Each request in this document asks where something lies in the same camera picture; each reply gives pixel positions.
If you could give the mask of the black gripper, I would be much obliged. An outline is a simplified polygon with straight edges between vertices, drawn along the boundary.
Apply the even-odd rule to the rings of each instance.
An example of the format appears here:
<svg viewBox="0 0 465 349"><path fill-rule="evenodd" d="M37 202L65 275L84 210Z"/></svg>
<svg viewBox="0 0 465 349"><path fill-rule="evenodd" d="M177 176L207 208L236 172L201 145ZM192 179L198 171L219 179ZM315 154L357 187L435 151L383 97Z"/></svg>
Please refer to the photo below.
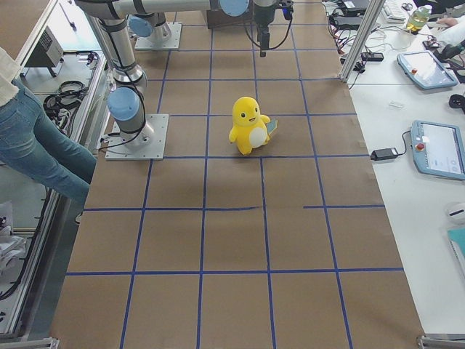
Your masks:
<svg viewBox="0 0 465 349"><path fill-rule="evenodd" d="M270 48L270 31L268 25L275 19L278 0L253 0L253 15L259 41L259 56L266 57Z"/></svg>

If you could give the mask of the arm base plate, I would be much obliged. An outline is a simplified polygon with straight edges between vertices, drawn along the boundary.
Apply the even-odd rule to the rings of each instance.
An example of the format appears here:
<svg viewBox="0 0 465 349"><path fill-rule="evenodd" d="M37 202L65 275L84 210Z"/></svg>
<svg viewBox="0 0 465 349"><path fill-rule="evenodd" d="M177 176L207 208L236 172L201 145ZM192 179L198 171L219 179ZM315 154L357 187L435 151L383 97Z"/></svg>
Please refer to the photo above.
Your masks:
<svg viewBox="0 0 465 349"><path fill-rule="evenodd" d="M138 51L166 51L179 49L182 24L164 23L153 27L151 24L134 28L137 36L135 49Z"/></svg>
<svg viewBox="0 0 465 349"><path fill-rule="evenodd" d="M169 124L168 114L147 114L142 131L130 135L120 131L115 122L112 132L118 135L109 138L104 146L107 161L141 161L163 159Z"/></svg>

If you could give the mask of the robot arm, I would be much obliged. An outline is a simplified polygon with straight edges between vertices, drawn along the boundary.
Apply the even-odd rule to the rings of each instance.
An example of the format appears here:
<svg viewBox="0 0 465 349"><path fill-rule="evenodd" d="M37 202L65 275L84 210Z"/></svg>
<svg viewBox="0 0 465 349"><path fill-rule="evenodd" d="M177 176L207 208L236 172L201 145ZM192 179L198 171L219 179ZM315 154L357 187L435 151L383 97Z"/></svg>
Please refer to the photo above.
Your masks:
<svg viewBox="0 0 465 349"><path fill-rule="evenodd" d="M171 29L166 23L164 12L130 15L128 24L134 34L154 43L167 41L171 38Z"/></svg>
<svg viewBox="0 0 465 349"><path fill-rule="evenodd" d="M270 50L269 26L281 1L77 1L87 16L105 54L115 86L108 110L117 132L108 135L103 149L112 160L162 159L169 117L147 113L144 93L147 75L137 63L130 42L132 33L160 46L176 37L176 24L166 22L167 12L221 10L230 17L252 12L258 30L255 44L261 56Z"/></svg>

